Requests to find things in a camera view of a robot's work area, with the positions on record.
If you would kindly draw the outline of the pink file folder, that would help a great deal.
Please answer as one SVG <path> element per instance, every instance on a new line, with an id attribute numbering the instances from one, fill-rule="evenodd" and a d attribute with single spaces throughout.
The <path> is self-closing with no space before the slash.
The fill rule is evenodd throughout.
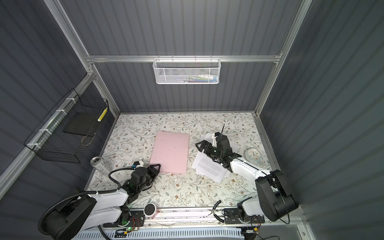
<path id="1" fill-rule="evenodd" d="M 185 174 L 189 139 L 189 134 L 159 131 L 156 135 L 150 165 L 160 164 L 162 173 Z"/>

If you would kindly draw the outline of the printed white paper sheet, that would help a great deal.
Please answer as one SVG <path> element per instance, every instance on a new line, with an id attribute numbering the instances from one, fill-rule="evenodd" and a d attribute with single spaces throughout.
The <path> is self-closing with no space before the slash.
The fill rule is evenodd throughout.
<path id="1" fill-rule="evenodd" d="M 225 178 L 231 176 L 231 172 L 225 169 L 219 163 L 214 162 L 206 154 L 198 152 L 194 162 L 192 163 L 192 168 L 196 170 L 196 174 L 203 175 L 216 183 L 221 183 Z"/>

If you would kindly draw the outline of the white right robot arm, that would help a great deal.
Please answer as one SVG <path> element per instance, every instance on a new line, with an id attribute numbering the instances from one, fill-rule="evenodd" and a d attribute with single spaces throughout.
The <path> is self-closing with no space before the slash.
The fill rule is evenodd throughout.
<path id="1" fill-rule="evenodd" d="M 202 175 L 213 177 L 214 172 L 227 170 L 238 174 L 256 186 L 257 196 L 238 203 L 239 217 L 263 214 L 272 222 L 289 216 L 299 207 L 284 174 L 280 170 L 269 171 L 256 166 L 247 157 L 233 151 L 228 137 L 216 132 L 210 140 L 196 143 L 202 153 L 201 163 L 195 164 Z"/>

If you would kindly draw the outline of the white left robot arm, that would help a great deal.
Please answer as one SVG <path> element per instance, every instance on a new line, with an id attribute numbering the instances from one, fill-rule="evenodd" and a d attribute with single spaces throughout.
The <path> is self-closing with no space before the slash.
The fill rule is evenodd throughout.
<path id="1" fill-rule="evenodd" d="M 108 178 L 117 187 L 104 191 L 82 191 L 69 195 L 46 210 L 38 221 L 41 234 L 54 240 L 70 240 L 79 232 L 104 224 L 132 231 L 140 227 L 143 218 L 134 217 L 128 207 L 142 191 L 150 189 L 160 173 L 161 165 L 143 167 L 140 162 L 122 168 L 131 171 L 131 178 L 121 184 L 113 178 L 120 169 L 109 172 Z"/>

